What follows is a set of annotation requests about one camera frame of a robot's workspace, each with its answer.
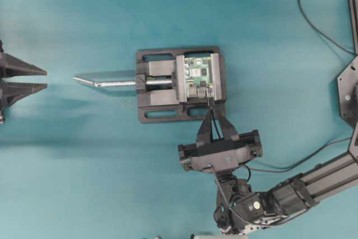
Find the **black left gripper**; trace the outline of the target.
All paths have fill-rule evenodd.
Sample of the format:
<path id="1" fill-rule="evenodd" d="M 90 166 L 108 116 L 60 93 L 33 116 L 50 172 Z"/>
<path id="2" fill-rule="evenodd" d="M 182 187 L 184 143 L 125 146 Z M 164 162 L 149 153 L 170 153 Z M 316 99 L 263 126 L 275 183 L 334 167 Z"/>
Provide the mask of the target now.
<path id="1" fill-rule="evenodd" d="M 1 41 L 1 124 L 5 122 L 4 110 L 29 95 L 47 88 L 45 83 L 4 82 L 5 77 L 46 76 L 47 71 L 4 53 Z"/>

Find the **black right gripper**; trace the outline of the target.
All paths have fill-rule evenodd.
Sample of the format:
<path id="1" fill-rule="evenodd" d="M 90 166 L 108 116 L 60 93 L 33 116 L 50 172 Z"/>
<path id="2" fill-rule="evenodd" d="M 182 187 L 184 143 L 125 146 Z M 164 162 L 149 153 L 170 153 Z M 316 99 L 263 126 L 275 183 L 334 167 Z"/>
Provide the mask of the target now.
<path id="1" fill-rule="evenodd" d="M 219 110 L 217 118 L 224 138 L 212 141 L 209 109 L 197 133 L 196 144 L 178 146 L 180 164 L 185 171 L 231 172 L 262 156 L 258 130 L 239 136 L 236 128 Z"/>

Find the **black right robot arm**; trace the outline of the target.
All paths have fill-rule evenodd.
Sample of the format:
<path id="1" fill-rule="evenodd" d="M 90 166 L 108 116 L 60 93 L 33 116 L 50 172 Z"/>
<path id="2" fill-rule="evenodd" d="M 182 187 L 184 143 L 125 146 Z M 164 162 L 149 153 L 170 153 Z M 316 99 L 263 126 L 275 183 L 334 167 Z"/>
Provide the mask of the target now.
<path id="1" fill-rule="evenodd" d="M 280 226 L 322 200 L 357 185 L 357 131 L 347 152 L 277 184 L 252 190 L 234 171 L 262 155 L 258 130 L 238 134 L 218 110 L 208 110 L 194 144 L 179 145 L 185 171 L 212 174 L 218 187 L 213 218 L 223 235 L 246 235 Z"/>

